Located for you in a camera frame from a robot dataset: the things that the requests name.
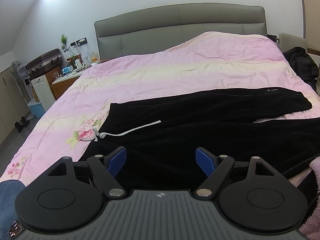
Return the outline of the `beige chair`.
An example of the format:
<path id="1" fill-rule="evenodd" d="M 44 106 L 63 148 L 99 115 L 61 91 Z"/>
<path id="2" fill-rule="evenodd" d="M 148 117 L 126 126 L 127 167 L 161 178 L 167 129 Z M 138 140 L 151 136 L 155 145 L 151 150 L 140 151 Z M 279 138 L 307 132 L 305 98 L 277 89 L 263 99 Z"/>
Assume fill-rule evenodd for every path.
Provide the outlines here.
<path id="1" fill-rule="evenodd" d="M 304 48 L 307 53 L 319 56 L 319 50 L 308 48 L 306 39 L 286 33 L 279 34 L 278 47 L 282 52 L 291 50 L 294 47 L 301 47 Z"/>

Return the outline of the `pink fuzzy sleeve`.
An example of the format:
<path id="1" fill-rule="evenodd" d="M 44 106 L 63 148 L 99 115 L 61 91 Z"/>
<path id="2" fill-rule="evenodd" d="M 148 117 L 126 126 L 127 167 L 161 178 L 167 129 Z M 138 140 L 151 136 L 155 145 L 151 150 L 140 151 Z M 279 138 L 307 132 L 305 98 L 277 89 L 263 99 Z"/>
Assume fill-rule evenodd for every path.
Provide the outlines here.
<path id="1" fill-rule="evenodd" d="M 308 209 L 299 231 L 307 239 L 319 239 L 319 157 L 309 167 L 310 173 L 298 186 L 308 201 Z"/>

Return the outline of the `pink floral bed duvet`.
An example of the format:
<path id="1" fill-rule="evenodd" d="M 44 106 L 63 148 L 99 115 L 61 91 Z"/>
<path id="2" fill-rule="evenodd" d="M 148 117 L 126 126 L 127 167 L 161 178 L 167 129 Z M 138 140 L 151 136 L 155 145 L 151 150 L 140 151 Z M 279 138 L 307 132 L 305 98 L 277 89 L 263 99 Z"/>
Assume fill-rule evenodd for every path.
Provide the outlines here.
<path id="1" fill-rule="evenodd" d="M 202 90 L 283 87 L 302 92 L 308 111 L 285 119 L 319 117 L 319 96 L 292 70 L 277 45 L 262 35 L 210 31 L 154 54 L 129 55 L 86 70 L 38 121 L 1 181 L 28 185 L 63 156 L 79 160 L 93 127 L 113 102 Z"/>

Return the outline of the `black pants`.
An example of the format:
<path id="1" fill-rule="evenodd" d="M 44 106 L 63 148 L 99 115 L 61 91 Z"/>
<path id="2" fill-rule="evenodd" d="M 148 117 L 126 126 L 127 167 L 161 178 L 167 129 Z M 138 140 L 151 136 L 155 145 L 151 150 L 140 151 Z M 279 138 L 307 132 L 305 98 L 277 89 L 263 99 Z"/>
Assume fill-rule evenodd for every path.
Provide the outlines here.
<path id="1" fill-rule="evenodd" d="M 194 190 L 205 180 L 196 149 L 236 161 L 259 156 L 289 176 L 319 156 L 319 117 L 285 119 L 312 109 L 300 92 L 279 87 L 214 89 L 191 94 L 112 103 L 102 132 L 122 137 L 93 141 L 81 157 L 108 155 L 123 146 L 127 159 L 116 180 L 130 190 Z"/>

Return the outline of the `wooden nightstand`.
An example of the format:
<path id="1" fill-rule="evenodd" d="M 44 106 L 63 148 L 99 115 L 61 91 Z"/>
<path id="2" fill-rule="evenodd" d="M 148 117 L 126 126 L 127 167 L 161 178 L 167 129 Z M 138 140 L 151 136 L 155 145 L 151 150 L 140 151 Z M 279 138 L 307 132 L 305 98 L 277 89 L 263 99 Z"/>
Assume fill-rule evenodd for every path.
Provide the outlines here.
<path id="1" fill-rule="evenodd" d="M 75 83 L 75 81 L 83 74 L 84 71 L 84 69 L 80 71 L 74 70 L 55 80 L 50 85 L 55 99 L 57 100 L 58 98 L 60 98 L 65 93 L 65 91 L 69 87 L 71 87 L 73 83 Z"/>

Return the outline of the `grey upholstered headboard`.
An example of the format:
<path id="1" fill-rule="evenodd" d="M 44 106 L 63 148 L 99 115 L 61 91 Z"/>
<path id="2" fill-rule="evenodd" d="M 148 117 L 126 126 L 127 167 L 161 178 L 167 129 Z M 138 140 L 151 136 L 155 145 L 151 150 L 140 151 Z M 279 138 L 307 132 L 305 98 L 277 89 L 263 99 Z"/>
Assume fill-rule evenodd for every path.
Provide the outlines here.
<path id="1" fill-rule="evenodd" d="M 128 12 L 94 23 L 102 60 L 164 51 L 208 31 L 267 35 L 265 9 L 228 3 L 186 3 Z"/>

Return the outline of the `black wall power outlet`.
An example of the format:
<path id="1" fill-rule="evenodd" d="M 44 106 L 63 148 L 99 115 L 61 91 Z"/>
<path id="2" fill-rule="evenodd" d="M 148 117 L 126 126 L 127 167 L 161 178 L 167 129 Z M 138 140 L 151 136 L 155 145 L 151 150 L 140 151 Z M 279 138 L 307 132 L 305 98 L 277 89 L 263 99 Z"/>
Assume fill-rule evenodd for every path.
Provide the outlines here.
<path id="1" fill-rule="evenodd" d="M 76 40 L 75 42 L 72 42 L 70 44 L 70 46 L 78 47 L 78 46 L 82 46 L 82 45 L 85 45 L 85 44 L 87 44 L 87 38 L 86 37 L 81 38 L 79 40 Z"/>

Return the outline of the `white cabinet appliance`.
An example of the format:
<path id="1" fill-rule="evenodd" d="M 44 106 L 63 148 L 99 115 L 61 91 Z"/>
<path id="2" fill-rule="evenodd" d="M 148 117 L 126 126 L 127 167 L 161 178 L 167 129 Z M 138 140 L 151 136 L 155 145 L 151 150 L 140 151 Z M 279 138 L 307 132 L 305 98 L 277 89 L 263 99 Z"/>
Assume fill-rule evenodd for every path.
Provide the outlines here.
<path id="1" fill-rule="evenodd" d="M 47 112 L 48 109 L 52 107 L 56 99 L 54 97 L 54 94 L 52 93 L 46 76 L 42 75 L 33 79 L 31 81 L 31 84 L 33 85 L 35 93 L 37 94 L 37 97 L 39 98 L 44 111 Z"/>

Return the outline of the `white pants drawstring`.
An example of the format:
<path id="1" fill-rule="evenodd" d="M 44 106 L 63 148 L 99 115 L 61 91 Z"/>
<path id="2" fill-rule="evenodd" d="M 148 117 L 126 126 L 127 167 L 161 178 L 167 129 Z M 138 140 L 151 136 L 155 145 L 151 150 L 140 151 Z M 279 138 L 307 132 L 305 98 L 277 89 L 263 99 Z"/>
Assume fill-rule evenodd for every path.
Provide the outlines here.
<path id="1" fill-rule="evenodd" d="M 150 127 L 150 126 L 153 126 L 153 125 L 157 125 L 157 124 L 160 124 L 160 123 L 161 123 L 161 120 L 158 120 L 158 121 L 146 124 L 146 125 L 142 125 L 142 126 L 138 126 L 138 127 L 129 129 L 129 130 L 125 131 L 125 132 L 118 133 L 118 134 L 112 134 L 112 133 L 107 133 L 107 132 L 98 132 L 98 130 L 96 128 L 94 128 L 93 129 L 94 136 L 93 136 L 93 138 L 91 140 L 98 141 L 99 139 L 104 139 L 106 136 L 122 137 L 122 136 L 125 136 L 125 135 L 127 135 L 127 134 L 129 134 L 131 132 L 136 131 L 136 130 L 143 129 L 143 128 L 146 128 L 146 127 Z"/>

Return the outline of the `blue plastic bin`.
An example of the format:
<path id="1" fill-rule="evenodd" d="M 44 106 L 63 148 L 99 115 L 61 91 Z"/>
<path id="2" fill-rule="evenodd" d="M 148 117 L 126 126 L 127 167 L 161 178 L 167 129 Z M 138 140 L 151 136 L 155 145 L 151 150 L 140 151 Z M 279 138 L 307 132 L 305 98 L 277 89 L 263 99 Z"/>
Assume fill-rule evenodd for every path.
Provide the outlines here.
<path id="1" fill-rule="evenodd" d="M 28 102 L 28 108 L 32 115 L 37 118 L 41 118 L 45 114 L 45 110 L 40 102 L 36 102 L 35 99 L 32 99 Z"/>

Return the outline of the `blue denim trouser leg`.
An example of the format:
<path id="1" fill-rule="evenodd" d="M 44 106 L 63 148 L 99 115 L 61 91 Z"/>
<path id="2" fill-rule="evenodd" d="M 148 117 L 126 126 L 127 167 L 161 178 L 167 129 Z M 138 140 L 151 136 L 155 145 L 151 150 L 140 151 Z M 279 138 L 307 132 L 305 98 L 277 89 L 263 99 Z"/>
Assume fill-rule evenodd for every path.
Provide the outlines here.
<path id="1" fill-rule="evenodd" d="M 8 230 L 12 223 L 18 220 L 15 211 L 15 199 L 25 188 L 19 180 L 1 182 L 1 239 L 10 239 Z"/>

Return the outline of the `black clothes pile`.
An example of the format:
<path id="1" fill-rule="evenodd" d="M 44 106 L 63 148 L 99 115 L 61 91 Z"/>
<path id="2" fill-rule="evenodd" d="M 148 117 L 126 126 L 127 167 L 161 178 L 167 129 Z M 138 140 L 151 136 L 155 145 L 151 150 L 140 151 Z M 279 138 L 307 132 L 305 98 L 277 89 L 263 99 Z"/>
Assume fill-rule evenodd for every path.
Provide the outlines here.
<path id="1" fill-rule="evenodd" d="M 302 47 L 294 47 L 284 52 L 283 55 L 293 71 L 314 91 L 317 91 L 319 68 L 306 50 Z"/>

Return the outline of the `small green potted plant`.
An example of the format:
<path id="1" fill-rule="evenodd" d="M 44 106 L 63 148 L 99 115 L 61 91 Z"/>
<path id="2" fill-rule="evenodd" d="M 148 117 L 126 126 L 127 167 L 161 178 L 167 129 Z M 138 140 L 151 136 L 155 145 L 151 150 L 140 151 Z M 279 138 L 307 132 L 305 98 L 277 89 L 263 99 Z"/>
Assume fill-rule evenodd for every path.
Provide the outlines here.
<path id="1" fill-rule="evenodd" d="M 61 41 L 61 49 L 63 52 L 68 51 L 68 38 L 65 34 L 62 34 L 60 37 L 60 41 Z"/>

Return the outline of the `standing electric fan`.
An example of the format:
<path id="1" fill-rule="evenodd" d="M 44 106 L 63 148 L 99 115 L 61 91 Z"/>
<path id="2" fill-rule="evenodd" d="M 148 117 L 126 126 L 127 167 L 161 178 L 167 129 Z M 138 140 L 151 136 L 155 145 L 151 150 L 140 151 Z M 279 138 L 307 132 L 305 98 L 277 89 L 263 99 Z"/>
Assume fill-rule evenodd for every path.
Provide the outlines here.
<path id="1" fill-rule="evenodd" d="M 27 121 L 32 120 L 35 116 L 31 113 L 28 103 L 31 97 L 27 91 L 25 81 L 29 80 L 29 75 L 25 69 L 25 65 L 19 61 L 13 61 L 10 65 L 10 76 L 14 82 L 11 99 L 20 116 L 25 117 Z"/>

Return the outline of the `drinking glass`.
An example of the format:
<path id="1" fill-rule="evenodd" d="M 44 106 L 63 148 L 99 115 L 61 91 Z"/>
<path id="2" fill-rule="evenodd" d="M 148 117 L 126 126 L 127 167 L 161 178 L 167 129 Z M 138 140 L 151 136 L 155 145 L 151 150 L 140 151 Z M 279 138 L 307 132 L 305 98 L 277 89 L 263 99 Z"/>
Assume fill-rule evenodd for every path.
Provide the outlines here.
<path id="1" fill-rule="evenodd" d="M 57 80 L 60 77 L 60 74 L 58 71 L 53 73 L 54 79 Z"/>

